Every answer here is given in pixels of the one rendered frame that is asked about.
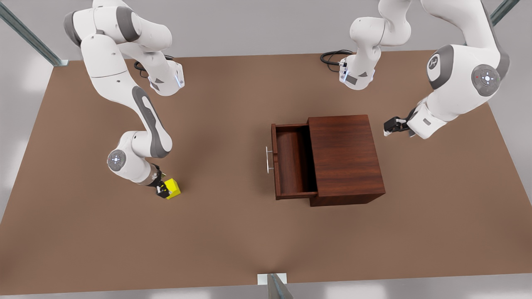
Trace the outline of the silver frame post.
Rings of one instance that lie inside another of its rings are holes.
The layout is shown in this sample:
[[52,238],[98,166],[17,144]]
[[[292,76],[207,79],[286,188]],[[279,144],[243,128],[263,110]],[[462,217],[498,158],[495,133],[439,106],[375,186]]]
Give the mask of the silver frame post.
[[258,284],[266,284],[268,299],[294,299],[287,288],[287,274],[258,274]]
[[60,59],[32,30],[30,30],[9,8],[0,1],[0,19],[11,27],[25,42],[35,49],[52,66],[67,66],[69,60]]
[[496,26],[515,7],[520,0],[503,0],[500,5],[490,14],[493,26]]

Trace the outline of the dark wooden cabinet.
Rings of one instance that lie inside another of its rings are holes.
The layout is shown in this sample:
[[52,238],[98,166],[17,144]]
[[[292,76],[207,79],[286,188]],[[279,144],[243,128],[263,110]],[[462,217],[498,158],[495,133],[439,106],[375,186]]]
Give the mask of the dark wooden cabinet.
[[366,114],[308,118],[317,195],[310,206],[365,204],[384,195]]

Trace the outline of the yellow block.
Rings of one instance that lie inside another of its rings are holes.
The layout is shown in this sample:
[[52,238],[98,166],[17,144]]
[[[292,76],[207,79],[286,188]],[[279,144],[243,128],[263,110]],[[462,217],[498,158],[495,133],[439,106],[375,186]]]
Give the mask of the yellow block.
[[168,189],[169,195],[166,199],[171,199],[181,194],[180,188],[174,179],[168,179],[165,181],[165,186]]

